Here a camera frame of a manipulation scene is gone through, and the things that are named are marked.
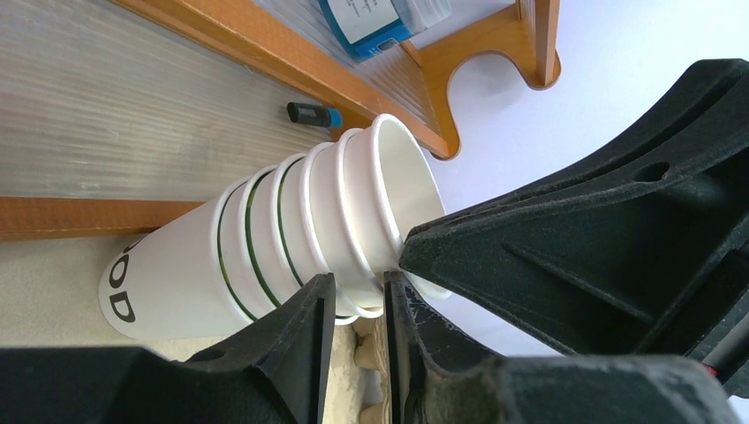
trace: stacked paper cups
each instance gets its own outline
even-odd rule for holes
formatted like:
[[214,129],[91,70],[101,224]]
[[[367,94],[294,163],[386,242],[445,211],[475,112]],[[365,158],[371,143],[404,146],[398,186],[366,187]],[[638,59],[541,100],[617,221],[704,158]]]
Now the stacked paper cups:
[[[104,270],[107,320],[143,339],[230,335],[316,274],[336,277],[336,323],[382,314],[382,274],[405,236],[444,215],[426,158],[380,115],[338,143],[289,156],[128,246]],[[448,291],[410,276],[422,294]]]

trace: wooden bracket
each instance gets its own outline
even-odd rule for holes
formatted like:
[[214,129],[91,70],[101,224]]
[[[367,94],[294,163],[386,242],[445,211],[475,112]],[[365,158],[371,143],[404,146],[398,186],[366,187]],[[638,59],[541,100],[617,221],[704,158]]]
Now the wooden bracket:
[[[530,88],[548,88],[559,78],[562,66],[555,47],[559,2],[536,0],[535,3],[547,4],[546,9],[535,6],[535,34],[529,34],[529,26],[520,19],[522,7],[513,5],[420,50],[427,91],[440,133],[450,149],[448,157],[460,149],[448,102],[450,80],[460,65],[472,57],[494,53],[510,59]],[[542,14],[547,19],[539,19]]]
[[0,197],[0,241],[151,232],[201,204]]

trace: translucent plastic sheet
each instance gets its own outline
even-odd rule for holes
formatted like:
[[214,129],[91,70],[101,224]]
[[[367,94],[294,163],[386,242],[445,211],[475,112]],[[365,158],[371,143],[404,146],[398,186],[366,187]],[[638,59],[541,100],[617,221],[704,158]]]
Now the translucent plastic sheet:
[[0,196],[204,200],[329,140],[311,102],[105,0],[0,6]]
[[424,124],[432,129],[436,128],[434,112],[431,109],[421,69],[400,46],[357,64],[346,54],[330,31],[318,0],[254,1],[318,49],[326,52],[328,56],[377,87]]

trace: white wall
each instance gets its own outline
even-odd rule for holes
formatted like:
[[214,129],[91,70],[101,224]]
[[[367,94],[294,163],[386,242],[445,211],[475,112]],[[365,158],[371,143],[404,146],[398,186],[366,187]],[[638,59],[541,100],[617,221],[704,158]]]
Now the white wall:
[[[465,9],[486,2],[473,0],[465,9],[456,3],[451,19],[465,21],[472,14]],[[446,22],[434,31],[452,28]],[[441,35],[427,34],[423,43]],[[477,57],[456,73],[450,106],[463,150],[452,161],[432,161],[449,212],[507,193],[600,148],[693,62],[749,59],[749,2],[562,0],[557,50],[562,76],[545,91],[528,88],[504,57]],[[465,299],[435,306],[499,352],[550,353]]]

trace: label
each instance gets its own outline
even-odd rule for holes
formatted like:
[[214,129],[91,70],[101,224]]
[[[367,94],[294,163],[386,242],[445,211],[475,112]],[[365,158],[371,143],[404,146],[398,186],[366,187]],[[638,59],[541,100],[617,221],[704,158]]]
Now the label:
[[399,19],[390,0],[329,0],[328,5],[351,44]]
[[377,56],[391,47],[397,46],[400,42],[408,40],[409,38],[411,38],[411,33],[408,32],[408,29],[406,29],[405,26],[403,26],[403,23],[399,20],[398,22],[390,24],[389,28],[357,43],[353,46],[353,49],[360,57],[372,57]]

